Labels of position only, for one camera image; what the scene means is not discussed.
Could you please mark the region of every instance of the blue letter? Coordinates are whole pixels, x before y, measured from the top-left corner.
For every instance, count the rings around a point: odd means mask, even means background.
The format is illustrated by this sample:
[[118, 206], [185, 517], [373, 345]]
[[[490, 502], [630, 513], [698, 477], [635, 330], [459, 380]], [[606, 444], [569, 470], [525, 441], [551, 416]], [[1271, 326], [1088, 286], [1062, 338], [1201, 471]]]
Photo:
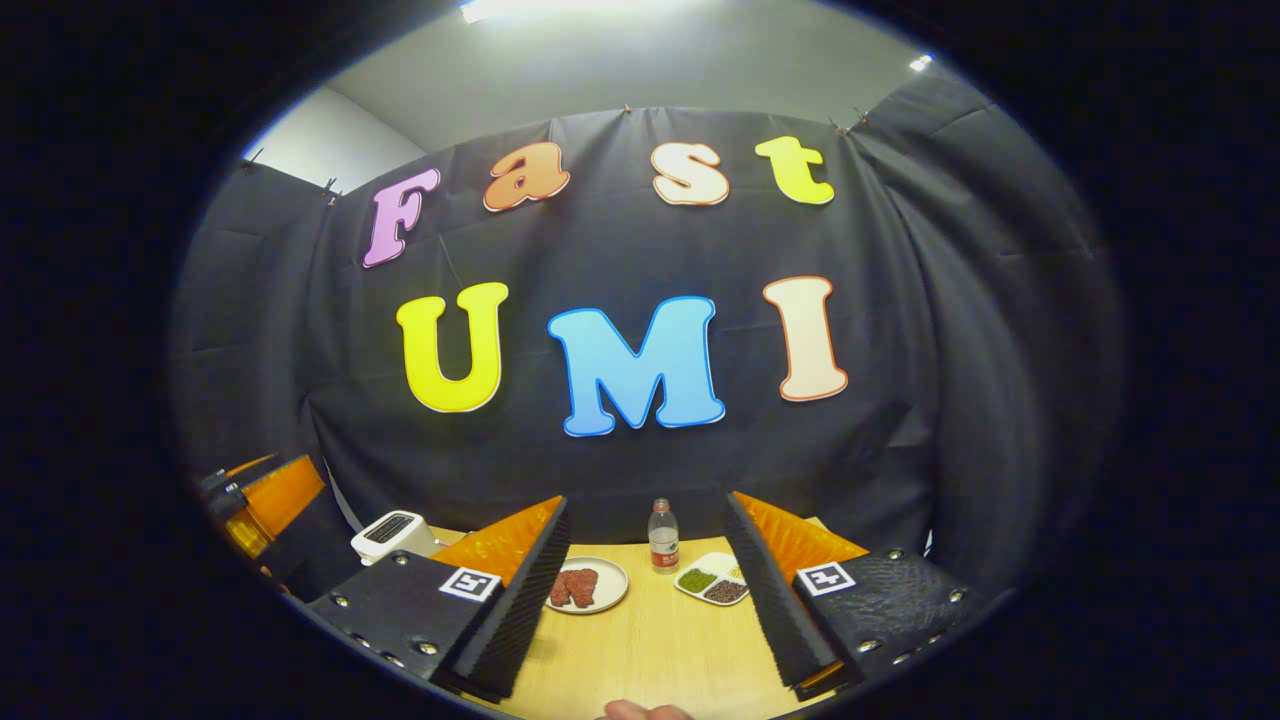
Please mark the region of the blue letter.
[[644, 424], [653, 393], [662, 380], [666, 400], [658, 424], [666, 428], [705, 425], [724, 416], [724, 404], [712, 389], [707, 324], [716, 304], [705, 297], [672, 297], [658, 305], [640, 352], [631, 352], [609, 318], [595, 309], [561, 313], [547, 332], [564, 346], [572, 415], [564, 432], [573, 437], [613, 430], [613, 415], [600, 407], [600, 393], [632, 428]]

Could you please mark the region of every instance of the divided plate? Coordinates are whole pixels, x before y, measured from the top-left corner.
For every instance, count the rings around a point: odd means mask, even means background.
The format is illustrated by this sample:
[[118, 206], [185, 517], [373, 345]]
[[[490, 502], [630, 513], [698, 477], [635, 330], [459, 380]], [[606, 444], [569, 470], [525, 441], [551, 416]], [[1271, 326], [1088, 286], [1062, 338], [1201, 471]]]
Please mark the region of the divided plate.
[[[678, 575], [676, 575], [676, 580], [675, 580], [676, 589], [680, 591], [680, 592], [682, 592], [682, 593], [685, 593], [685, 594], [691, 594], [691, 596], [694, 596], [698, 600], [701, 600], [704, 602], [709, 602], [712, 605], [719, 605], [721, 607], [727, 607], [730, 605], [736, 605], [736, 603], [741, 602], [742, 598], [746, 597], [751, 591], [748, 591], [748, 592], [737, 596], [737, 600], [735, 600], [732, 602], [717, 602], [714, 600], [709, 600], [709, 598], [705, 597], [707, 591], [709, 591], [713, 587], [718, 585], [721, 580], [728, 580], [731, 583], [737, 583], [737, 584], [740, 584], [742, 587], [746, 587], [746, 580], [744, 580], [741, 578], [732, 578], [732, 577], [730, 577], [728, 573], [733, 568], [737, 568], [737, 559], [735, 559], [732, 555], [730, 555], [727, 552], [708, 552], [707, 555], [704, 555], [704, 556], [699, 557], [696, 561], [694, 561], [692, 565], [690, 565], [689, 568], [685, 568]], [[716, 575], [716, 579], [709, 585], [707, 585], [705, 588], [703, 588], [701, 592], [689, 592], [685, 588], [680, 587], [680, 579], [684, 578], [686, 574], [689, 574], [689, 571], [691, 571], [691, 570], [701, 570], [703, 573], [707, 573], [709, 575]]]
[[591, 612], [599, 612], [613, 607], [620, 600], [622, 600], [622, 596], [627, 594], [630, 580], [627, 579], [626, 571], [603, 557], [570, 557], [564, 560], [564, 565], [561, 566], [561, 571], [584, 570], [586, 568], [595, 570], [599, 575], [595, 580], [595, 592], [591, 593], [591, 600], [595, 602], [588, 607], [579, 607], [573, 605], [573, 601], [570, 601], [568, 605], [563, 607], [556, 607], [552, 605], [550, 596], [548, 596], [547, 600], [543, 601], [547, 607], [561, 612], [568, 612], [570, 615], [590, 615]]

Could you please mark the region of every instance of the ceiling light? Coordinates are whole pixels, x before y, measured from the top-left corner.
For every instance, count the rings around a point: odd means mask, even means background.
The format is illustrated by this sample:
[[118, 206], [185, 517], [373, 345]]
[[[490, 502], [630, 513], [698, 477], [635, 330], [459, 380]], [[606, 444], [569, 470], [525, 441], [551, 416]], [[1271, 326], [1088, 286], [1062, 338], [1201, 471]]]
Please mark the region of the ceiling light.
[[[607, 0], [472, 0], [462, 5], [462, 18], [477, 23], [500, 15], [517, 15], [545, 10], [571, 10], [611, 4]], [[623, 5], [614, 0], [612, 4]]]

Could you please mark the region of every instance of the human hand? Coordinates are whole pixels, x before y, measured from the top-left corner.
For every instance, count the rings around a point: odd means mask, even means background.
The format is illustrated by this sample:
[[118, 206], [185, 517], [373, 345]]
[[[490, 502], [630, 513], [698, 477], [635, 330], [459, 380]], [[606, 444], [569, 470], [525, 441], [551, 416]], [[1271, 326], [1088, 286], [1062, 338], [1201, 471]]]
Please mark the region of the human hand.
[[630, 700], [616, 700], [604, 706], [604, 716], [595, 720], [694, 720], [675, 705], [645, 710]]

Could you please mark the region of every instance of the green beans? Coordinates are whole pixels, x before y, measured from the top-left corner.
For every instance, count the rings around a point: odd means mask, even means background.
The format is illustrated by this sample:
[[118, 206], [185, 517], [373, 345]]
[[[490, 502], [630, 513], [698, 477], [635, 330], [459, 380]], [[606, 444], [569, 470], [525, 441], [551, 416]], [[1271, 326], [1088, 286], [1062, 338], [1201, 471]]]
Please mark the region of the green beans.
[[680, 579], [680, 587], [685, 588], [691, 593], [703, 592], [703, 589], [716, 582], [716, 575], [709, 573], [703, 573], [701, 570], [690, 570], [685, 573], [685, 577]]

